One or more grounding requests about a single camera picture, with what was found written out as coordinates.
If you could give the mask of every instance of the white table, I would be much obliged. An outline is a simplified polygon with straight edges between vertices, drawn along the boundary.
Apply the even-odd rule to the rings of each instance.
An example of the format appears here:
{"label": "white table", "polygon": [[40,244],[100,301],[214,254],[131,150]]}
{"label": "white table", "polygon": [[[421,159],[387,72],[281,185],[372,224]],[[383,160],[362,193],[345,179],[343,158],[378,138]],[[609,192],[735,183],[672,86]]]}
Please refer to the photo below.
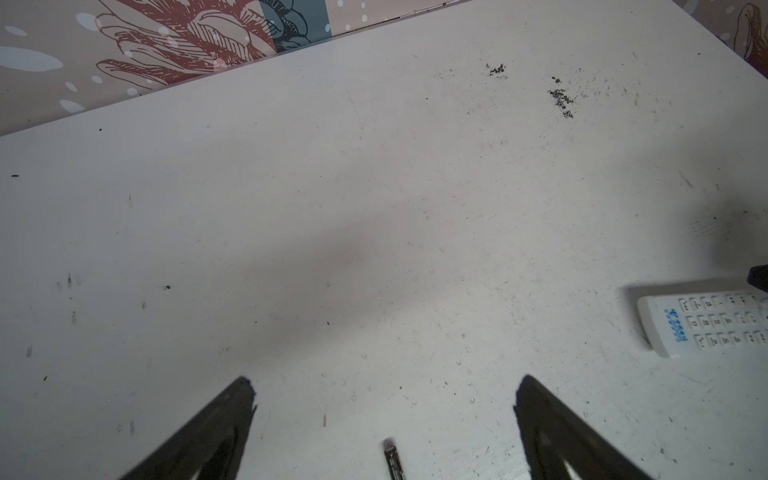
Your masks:
{"label": "white table", "polygon": [[662,359],[629,299],[768,263],[768,84],[669,0],[531,3],[0,138],[4,478],[118,477],[241,374],[239,478],[527,478],[525,373],[653,477],[764,478],[766,353]]}

